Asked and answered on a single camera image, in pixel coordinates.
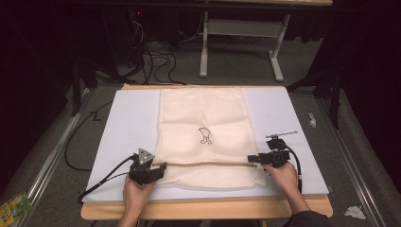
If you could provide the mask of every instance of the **metal strip on floor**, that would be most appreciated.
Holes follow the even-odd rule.
[[[67,127],[65,128],[61,138],[59,139],[59,142],[57,145],[53,148],[53,150],[50,152],[50,154],[47,156],[46,161],[44,162],[44,165],[41,168],[41,171],[39,172],[38,176],[36,177],[36,180],[34,181],[33,185],[30,187],[27,196],[32,204],[32,209],[30,212],[28,212],[25,216],[22,218],[16,220],[11,227],[20,227],[20,226],[28,226],[28,222],[33,215],[33,212],[39,202],[39,200],[42,197],[42,194],[44,193],[48,183],[50,182],[50,179],[56,170],[56,167],[59,163],[60,158],[62,157],[62,153],[64,152],[64,147],[65,144],[68,140],[68,138],[71,135],[71,132],[74,130],[75,126],[77,125],[80,117],[82,110],[85,108],[87,103],[89,102],[90,97],[93,94],[93,90],[90,89],[85,89],[82,96],[81,96],[81,102],[82,105],[80,109],[78,110],[78,113],[76,116],[72,117],[68,124]]]
[[[350,179],[354,185],[354,188],[357,191],[357,195],[359,196],[359,199],[366,212],[366,215],[368,216],[368,219],[370,220],[370,222],[374,227],[386,227],[383,217],[381,217],[377,209],[377,206],[375,205],[372,193],[367,184],[363,181],[363,178],[357,169],[357,166],[351,156],[351,153],[346,147],[344,140],[342,139],[340,131],[335,129],[330,120],[330,111],[329,108],[327,107],[327,104],[324,102],[324,99],[322,98],[317,98],[316,102],[319,108],[321,109],[325,117],[325,120],[330,126],[330,129],[333,132],[334,137],[336,138],[336,141],[341,151],[341,157],[347,168],[346,170],[350,175]]]

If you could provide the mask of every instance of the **black drawing on cloth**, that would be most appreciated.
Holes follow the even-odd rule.
[[[212,144],[212,141],[210,141],[210,138],[209,138],[210,131],[205,127],[199,128],[199,131],[203,135],[203,139],[200,140],[200,143],[201,144],[205,144],[205,143]]]

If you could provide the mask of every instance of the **beige fabric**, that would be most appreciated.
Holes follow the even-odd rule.
[[[182,88],[161,93],[155,163],[167,162],[159,183],[212,188],[266,185],[263,169],[246,164],[257,154],[251,120],[239,88]]]

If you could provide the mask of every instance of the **person's left hand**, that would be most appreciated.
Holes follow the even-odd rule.
[[[123,197],[124,215],[120,220],[119,226],[135,226],[144,207],[148,204],[148,197],[156,182],[139,185],[127,175]]]

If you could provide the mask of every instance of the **gray carpet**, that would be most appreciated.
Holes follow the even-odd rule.
[[[214,48],[210,49],[209,52],[209,75],[207,79],[199,78],[201,47],[197,43],[191,43],[194,46],[182,45],[180,49],[166,46],[158,51],[175,54],[177,66],[171,73],[171,77],[180,82],[188,84],[289,85],[305,76],[320,45],[320,43],[302,44],[300,40],[284,42],[278,59],[285,82],[277,84],[273,79],[270,63],[267,59],[266,46],[271,44],[271,40],[262,40],[256,43],[254,43],[254,39],[240,41],[230,44],[224,49],[221,49],[222,46],[226,45],[224,41],[212,43]],[[155,60],[154,64],[157,61],[163,63],[163,59],[159,59]],[[158,80],[168,82],[166,74],[171,66],[172,64],[158,70],[158,79],[155,78],[155,71],[153,71],[150,82],[156,83],[159,82]],[[125,67],[119,69],[121,72],[130,70]],[[142,75],[133,78],[137,79],[138,83],[144,81]],[[102,79],[99,81],[99,87],[93,91],[88,105],[81,112],[80,121],[90,111],[113,100],[115,91],[122,85],[118,82]],[[343,161],[330,124],[325,118],[326,113],[322,111],[310,91],[311,88],[303,88],[291,93],[290,97],[325,182],[333,189],[329,194],[334,209],[334,215],[330,218],[332,224],[334,226],[352,227],[383,226],[372,224],[370,218],[361,220],[344,215],[348,207],[361,206],[362,202],[347,171],[347,166]],[[341,104],[339,121],[340,133],[343,134],[344,142],[352,150],[357,168],[372,191],[385,223],[387,226],[399,226],[401,223],[398,216],[398,213],[401,212],[400,195],[396,192],[389,176],[375,157],[375,153],[370,148],[360,125],[355,120],[345,96],[341,97]],[[110,107],[108,105],[98,112],[97,118],[100,118],[100,121],[93,121],[91,117],[82,124],[82,127],[74,135],[67,150],[68,160],[72,165],[91,168]],[[1,202],[22,190],[27,191],[32,186],[47,155],[57,145],[63,130],[66,128],[70,120],[71,110],[72,103],[69,102],[64,112],[59,115],[26,157],[7,189],[2,193]],[[316,129],[309,125],[309,113],[313,113],[317,119]],[[60,159],[37,207],[32,211],[27,226],[91,226],[92,221],[80,217],[80,206],[76,203],[79,192],[86,187],[89,174],[89,172],[73,170],[68,167],[63,159]],[[285,219],[269,219],[268,226],[281,226],[285,222]],[[95,226],[115,226],[116,223],[116,220],[101,220]],[[197,226],[199,223],[198,220],[156,221],[153,226]],[[212,222],[212,226],[252,226],[252,223],[248,220],[226,220],[225,222]]]

